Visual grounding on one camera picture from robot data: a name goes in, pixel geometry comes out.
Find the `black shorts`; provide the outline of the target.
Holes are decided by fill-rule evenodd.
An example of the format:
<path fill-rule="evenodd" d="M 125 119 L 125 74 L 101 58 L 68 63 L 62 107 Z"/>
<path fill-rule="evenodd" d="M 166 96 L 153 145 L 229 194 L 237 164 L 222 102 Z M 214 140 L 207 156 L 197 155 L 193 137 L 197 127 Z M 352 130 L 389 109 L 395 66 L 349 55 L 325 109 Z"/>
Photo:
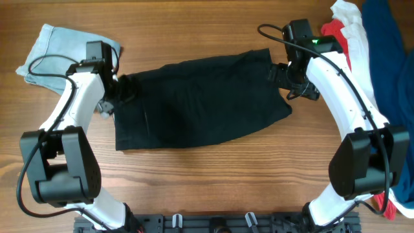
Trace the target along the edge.
<path fill-rule="evenodd" d="M 116 149 L 192 148 L 260 131 L 292 109 L 269 80 L 268 49 L 128 74 L 138 96 L 114 112 Z"/>

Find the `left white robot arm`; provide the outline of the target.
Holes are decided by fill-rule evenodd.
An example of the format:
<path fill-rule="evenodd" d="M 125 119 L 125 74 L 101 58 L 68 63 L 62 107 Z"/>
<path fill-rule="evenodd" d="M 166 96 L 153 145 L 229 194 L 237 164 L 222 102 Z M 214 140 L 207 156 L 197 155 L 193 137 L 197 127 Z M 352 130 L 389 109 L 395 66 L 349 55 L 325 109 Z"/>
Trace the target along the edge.
<path fill-rule="evenodd" d="M 51 116 L 20 140 L 19 207 L 38 218 L 77 212 L 103 232 L 143 232 L 130 208 L 102 188 L 86 136 L 95 107 L 113 84 L 111 65 L 102 60 L 74 63 L 62 77 L 66 88 Z"/>

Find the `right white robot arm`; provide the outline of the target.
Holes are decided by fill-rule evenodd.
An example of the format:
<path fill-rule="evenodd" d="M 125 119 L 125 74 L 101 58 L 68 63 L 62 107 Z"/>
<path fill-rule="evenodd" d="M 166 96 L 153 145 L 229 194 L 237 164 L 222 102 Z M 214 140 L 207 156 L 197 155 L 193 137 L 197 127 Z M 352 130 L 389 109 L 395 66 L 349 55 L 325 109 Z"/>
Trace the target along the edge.
<path fill-rule="evenodd" d="M 342 139 L 329 164 L 330 183 L 306 204 L 310 232 L 328 230 L 358 205 L 383 214 L 399 207 L 392 191 L 400 179 L 409 134 L 391 125 L 370 102 L 334 37 L 284 42 L 289 64 L 282 79 L 297 96 L 322 95 Z"/>

